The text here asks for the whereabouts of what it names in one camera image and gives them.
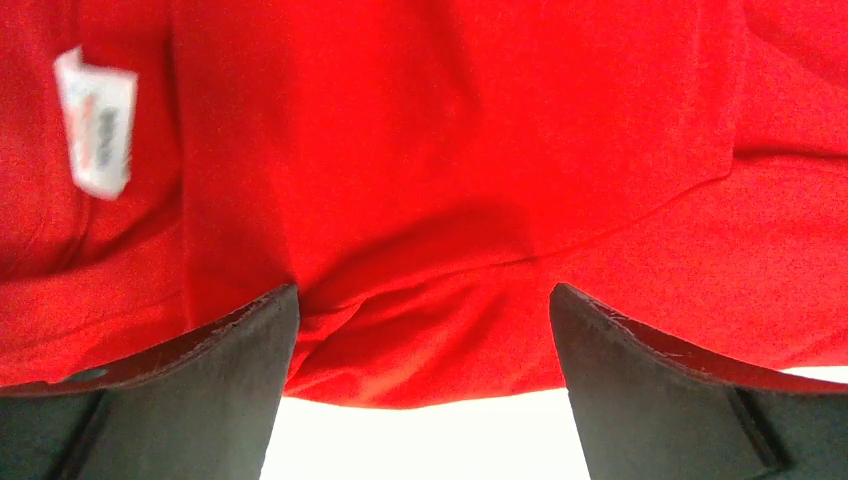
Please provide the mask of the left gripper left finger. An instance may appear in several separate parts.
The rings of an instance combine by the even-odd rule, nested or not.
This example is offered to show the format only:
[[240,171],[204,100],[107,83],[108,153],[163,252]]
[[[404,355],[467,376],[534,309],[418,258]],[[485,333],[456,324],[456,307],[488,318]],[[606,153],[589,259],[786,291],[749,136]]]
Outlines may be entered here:
[[299,323],[283,286],[127,358],[3,388],[2,477],[258,478]]

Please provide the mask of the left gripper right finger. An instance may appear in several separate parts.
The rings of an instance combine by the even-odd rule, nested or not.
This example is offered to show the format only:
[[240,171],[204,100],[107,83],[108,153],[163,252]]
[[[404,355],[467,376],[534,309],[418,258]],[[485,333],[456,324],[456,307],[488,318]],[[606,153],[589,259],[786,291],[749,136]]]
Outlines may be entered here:
[[741,362],[560,284],[550,320],[594,479],[843,479],[847,388]]

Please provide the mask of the red t-shirt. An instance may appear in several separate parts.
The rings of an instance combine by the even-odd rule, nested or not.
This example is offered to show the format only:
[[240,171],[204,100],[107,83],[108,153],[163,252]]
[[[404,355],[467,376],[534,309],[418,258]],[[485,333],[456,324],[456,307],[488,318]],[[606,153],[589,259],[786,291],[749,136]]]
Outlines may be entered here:
[[3,386],[294,284],[292,396],[557,388],[559,283],[845,364],[846,3],[2,3]]

